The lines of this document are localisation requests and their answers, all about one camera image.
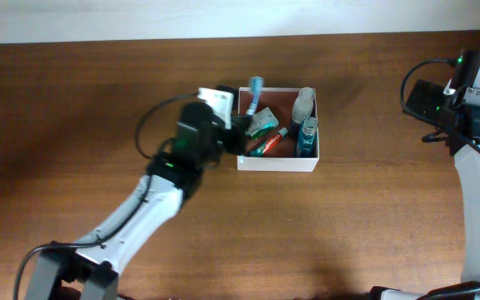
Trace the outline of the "blue white toothbrush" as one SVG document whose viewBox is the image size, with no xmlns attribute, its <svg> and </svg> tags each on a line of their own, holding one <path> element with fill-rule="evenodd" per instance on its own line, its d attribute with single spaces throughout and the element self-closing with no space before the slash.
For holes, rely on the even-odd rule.
<svg viewBox="0 0 480 300">
<path fill-rule="evenodd" d="M 249 152 L 252 151 L 253 143 L 255 140 L 251 140 L 246 135 L 246 130 L 249 128 L 253 115 L 257 113 L 258 104 L 263 90 L 264 80 L 261 77 L 251 77 L 248 80 L 249 92 L 252 95 L 252 100 L 248 105 L 247 111 L 242 120 L 245 122 L 245 129 L 242 130 L 242 138 L 245 141 L 243 145 L 242 153 L 238 156 L 238 161 L 242 163 L 245 158 L 250 157 Z"/>
</svg>

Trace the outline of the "teal mouthwash bottle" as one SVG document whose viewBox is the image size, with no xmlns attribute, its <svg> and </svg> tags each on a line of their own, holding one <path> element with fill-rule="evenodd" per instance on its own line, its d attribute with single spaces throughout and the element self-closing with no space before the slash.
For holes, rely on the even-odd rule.
<svg viewBox="0 0 480 300">
<path fill-rule="evenodd" d="M 297 135 L 296 158 L 310 158 L 313 155 L 317 131 L 318 120 L 315 117 L 307 117 Z"/>
</svg>

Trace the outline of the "dark blue clear-cap bottle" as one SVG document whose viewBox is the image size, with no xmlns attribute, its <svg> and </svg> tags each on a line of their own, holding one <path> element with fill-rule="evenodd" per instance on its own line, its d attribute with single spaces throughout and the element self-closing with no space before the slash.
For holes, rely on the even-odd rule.
<svg viewBox="0 0 480 300">
<path fill-rule="evenodd" d="M 289 136 L 292 140 L 298 140 L 298 133 L 303 121 L 310 117 L 314 107 L 315 90 L 311 87 L 302 88 L 292 107 L 292 118 L 289 128 Z"/>
</svg>

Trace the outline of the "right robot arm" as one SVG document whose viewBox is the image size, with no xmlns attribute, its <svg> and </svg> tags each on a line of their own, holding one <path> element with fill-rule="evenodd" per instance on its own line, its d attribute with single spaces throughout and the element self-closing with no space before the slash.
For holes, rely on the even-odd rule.
<svg viewBox="0 0 480 300">
<path fill-rule="evenodd" d="M 444 87 L 418 80 L 400 102 L 405 114 L 434 126 L 425 143 L 443 142 L 462 187 L 465 258 L 461 282 L 424 294 L 373 287 L 372 300 L 480 299 L 480 51 L 463 50 L 446 61 L 454 73 Z"/>
</svg>

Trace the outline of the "green white soap box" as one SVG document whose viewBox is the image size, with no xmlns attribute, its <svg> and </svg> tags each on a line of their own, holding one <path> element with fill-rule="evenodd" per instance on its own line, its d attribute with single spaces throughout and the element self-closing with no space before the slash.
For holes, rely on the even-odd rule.
<svg viewBox="0 0 480 300">
<path fill-rule="evenodd" d="M 252 121 L 249 128 L 246 130 L 246 135 L 251 140 L 256 140 L 278 126 L 278 119 L 275 117 L 269 107 L 265 107 L 263 110 L 255 113 L 252 116 Z"/>
</svg>

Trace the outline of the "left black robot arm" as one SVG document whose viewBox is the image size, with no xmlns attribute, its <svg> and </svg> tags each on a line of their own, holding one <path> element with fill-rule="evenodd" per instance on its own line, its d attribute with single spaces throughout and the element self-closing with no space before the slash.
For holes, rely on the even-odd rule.
<svg viewBox="0 0 480 300">
<path fill-rule="evenodd" d="M 177 133 L 149 157 L 132 195 L 107 219 L 76 242 L 50 242 L 31 250 L 20 263 L 12 296 L 18 297 L 23 271 L 32 257 L 37 265 L 28 299 L 59 299 L 63 283 L 79 281 L 81 299 L 116 299 L 118 281 L 142 245 L 173 218 L 197 191 L 204 170 L 223 153 L 242 154 L 245 132 L 258 106 L 256 88 L 243 115 L 233 115 L 239 93 L 229 87 L 189 93 L 177 121 Z"/>
</svg>

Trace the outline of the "pink open cardboard box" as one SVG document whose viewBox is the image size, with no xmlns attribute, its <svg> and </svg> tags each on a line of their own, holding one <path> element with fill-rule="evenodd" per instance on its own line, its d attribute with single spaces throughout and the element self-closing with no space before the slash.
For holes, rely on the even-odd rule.
<svg viewBox="0 0 480 300">
<path fill-rule="evenodd" d="M 293 104 L 301 88 L 264 87 L 257 105 L 257 112 L 269 108 L 278 120 L 278 126 L 262 137 L 249 140 L 247 150 L 252 150 L 274 137 L 281 128 L 290 129 Z M 297 142 L 290 138 L 290 133 L 281 139 L 262 157 L 237 156 L 238 171 L 258 172 L 312 172 L 320 158 L 319 130 L 316 132 L 314 147 L 310 157 L 296 157 Z"/>
</svg>

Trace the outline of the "green white toothpaste tube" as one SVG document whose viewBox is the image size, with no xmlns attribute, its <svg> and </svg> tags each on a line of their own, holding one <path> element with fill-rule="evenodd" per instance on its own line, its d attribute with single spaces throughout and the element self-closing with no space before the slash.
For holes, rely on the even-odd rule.
<svg viewBox="0 0 480 300">
<path fill-rule="evenodd" d="M 261 158 L 279 144 L 288 134 L 288 129 L 282 127 L 277 133 L 270 137 L 266 142 L 263 142 L 259 147 L 249 152 L 250 157 Z"/>
</svg>

